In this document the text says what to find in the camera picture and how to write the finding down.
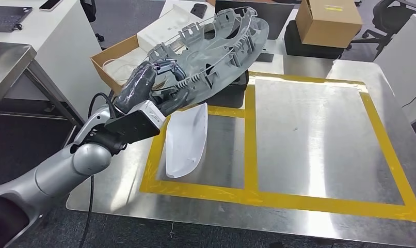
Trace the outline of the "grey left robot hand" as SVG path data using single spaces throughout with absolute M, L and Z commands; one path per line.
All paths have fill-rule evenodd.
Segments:
M 133 70 L 128 81 L 124 84 L 120 95 L 114 101 L 114 107 L 121 113 L 128 114 L 137 104 L 150 100 L 167 117 L 176 110 L 187 106 L 189 90 L 186 88 L 167 90 L 160 96 L 151 95 L 156 76 L 168 71 L 178 79 L 186 78 L 185 72 L 177 65 L 175 59 L 163 58 L 153 63 L 143 61 Z

